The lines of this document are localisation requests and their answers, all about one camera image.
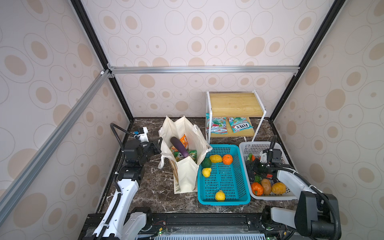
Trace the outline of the purple eggplant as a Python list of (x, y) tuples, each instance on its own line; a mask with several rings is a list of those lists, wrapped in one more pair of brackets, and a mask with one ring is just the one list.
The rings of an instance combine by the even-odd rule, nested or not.
[(183, 155), (183, 157), (188, 157), (189, 153), (186, 149), (186, 147), (183, 145), (183, 143), (180, 141), (180, 139), (176, 137), (171, 137), (170, 139), (173, 146)]

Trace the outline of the floral cream grocery tote bag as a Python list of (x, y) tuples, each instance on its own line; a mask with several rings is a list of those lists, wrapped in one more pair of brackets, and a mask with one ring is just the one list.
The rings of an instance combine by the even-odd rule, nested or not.
[[(186, 157), (177, 161), (174, 157), (171, 147), (172, 137), (181, 138), (186, 136), (190, 150), (197, 151), (197, 160), (192, 157)], [(197, 191), (198, 169), (206, 154), (213, 148), (207, 143), (201, 130), (197, 125), (193, 125), (186, 117), (172, 121), (166, 117), (162, 127), (159, 130), (159, 137), (163, 139), (161, 143), (161, 162), (158, 168), (164, 166), (164, 160), (168, 159), (174, 174), (174, 193), (183, 194)]]

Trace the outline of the orange pink snack bag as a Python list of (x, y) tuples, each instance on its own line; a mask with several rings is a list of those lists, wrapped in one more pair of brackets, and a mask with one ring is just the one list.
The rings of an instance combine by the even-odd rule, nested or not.
[[(189, 146), (188, 146), (188, 141), (187, 141), (187, 137), (186, 135), (183, 135), (181, 138), (179, 138), (180, 141), (183, 143), (183, 145), (186, 147), (186, 149), (188, 150), (189, 149)], [(172, 144), (172, 147), (171, 147), (171, 151), (173, 152), (178, 152), (178, 150), (173, 146)]]

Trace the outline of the green yellow snack bag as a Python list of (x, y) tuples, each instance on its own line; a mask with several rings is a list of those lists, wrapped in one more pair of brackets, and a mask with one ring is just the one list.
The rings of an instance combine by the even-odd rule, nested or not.
[[(196, 150), (191, 150), (191, 151), (188, 151), (189, 153), (189, 157), (191, 157), (193, 159), (193, 161), (195, 163), (197, 163), (197, 151)], [(180, 152), (174, 152), (174, 157), (176, 159), (177, 162), (183, 160), (185, 157), (183, 156), (182, 153)]]

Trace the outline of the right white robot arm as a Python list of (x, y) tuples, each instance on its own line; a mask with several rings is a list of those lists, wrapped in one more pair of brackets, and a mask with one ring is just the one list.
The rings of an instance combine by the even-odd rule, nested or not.
[(281, 150), (269, 148), (261, 151), (260, 156), (251, 162), (251, 169), (267, 180), (274, 179), (284, 184), (299, 200), (294, 211), (266, 206), (261, 217), (265, 229), (282, 224), (312, 240), (341, 238), (337, 198), (323, 193), (290, 165), (284, 164)]

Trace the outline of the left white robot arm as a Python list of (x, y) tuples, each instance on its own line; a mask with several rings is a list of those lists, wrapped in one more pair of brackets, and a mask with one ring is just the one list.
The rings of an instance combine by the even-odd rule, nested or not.
[(130, 214), (129, 208), (144, 177), (144, 164), (161, 153), (163, 139), (141, 142), (133, 138), (121, 145), (124, 163), (115, 172), (116, 191), (101, 222), (84, 240), (134, 240), (142, 230), (152, 227), (152, 211), (138, 208)]

